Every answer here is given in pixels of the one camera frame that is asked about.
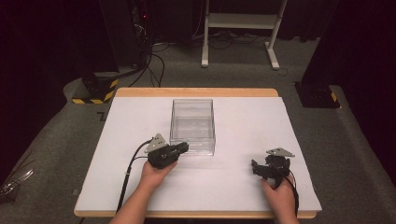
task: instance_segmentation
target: transparent container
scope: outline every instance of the transparent container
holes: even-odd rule
[[[169,143],[189,144],[187,155],[214,155],[215,122],[213,100],[177,99],[173,101]]]

